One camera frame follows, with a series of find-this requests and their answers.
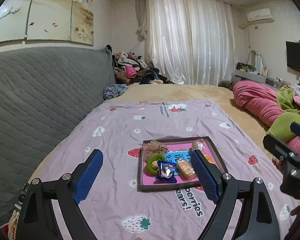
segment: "blue rubber pad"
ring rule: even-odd
[[[219,196],[217,184],[200,157],[195,152],[191,153],[191,165],[204,189],[207,198],[212,200],[214,204],[218,204]]]
[[[98,151],[77,181],[75,193],[73,196],[73,200],[76,204],[79,204],[80,201],[85,200],[87,198],[88,193],[102,165],[103,153],[101,151]]]

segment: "pink blanket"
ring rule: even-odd
[[[276,101],[277,92],[266,85],[253,81],[241,81],[233,87],[234,101],[244,109],[247,109],[261,122],[271,126],[277,117],[284,113]],[[294,96],[293,100],[300,106],[300,97]],[[300,137],[286,142],[287,145],[300,156]]]

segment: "green ring toy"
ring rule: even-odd
[[[147,161],[147,165],[146,165],[146,168],[147,170],[152,174],[152,175],[158,175],[158,171],[155,171],[154,169],[152,169],[151,167],[151,163],[155,160],[162,160],[162,161],[167,161],[166,160],[166,157],[164,157],[162,154],[155,154],[155,155],[152,155],[148,161]]]

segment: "green blanket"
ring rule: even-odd
[[[296,135],[291,132],[290,125],[293,122],[300,124],[300,107],[293,101],[293,89],[277,92],[277,104],[285,111],[274,121],[267,134],[286,142]]]

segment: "tray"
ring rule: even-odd
[[[184,158],[190,162],[191,144],[193,141],[203,139],[204,149],[202,153],[208,159],[213,162],[222,173],[228,172],[227,168],[213,142],[208,136],[203,137],[191,137],[191,138],[175,138],[175,139],[157,139],[157,141],[164,143],[168,147],[168,152],[165,154],[167,161],[176,162],[180,158]],[[146,163],[143,161],[143,149],[146,143],[152,140],[143,141],[141,156],[139,158],[138,166],[138,191],[161,191],[161,190],[173,190],[177,188],[190,188],[200,186],[198,178],[192,180],[186,180],[180,171],[176,168],[177,183],[163,183],[162,181],[156,181],[155,176],[148,173],[146,169]]]

